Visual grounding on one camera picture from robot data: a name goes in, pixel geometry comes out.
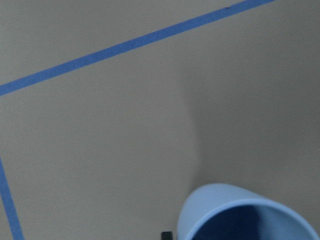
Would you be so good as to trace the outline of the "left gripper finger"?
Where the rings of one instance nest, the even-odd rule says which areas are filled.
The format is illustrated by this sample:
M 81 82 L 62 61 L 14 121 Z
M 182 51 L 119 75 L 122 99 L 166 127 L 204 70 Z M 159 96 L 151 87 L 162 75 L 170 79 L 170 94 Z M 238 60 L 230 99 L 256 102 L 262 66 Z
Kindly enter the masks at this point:
M 172 231 L 161 232 L 161 240 L 173 240 L 173 232 Z

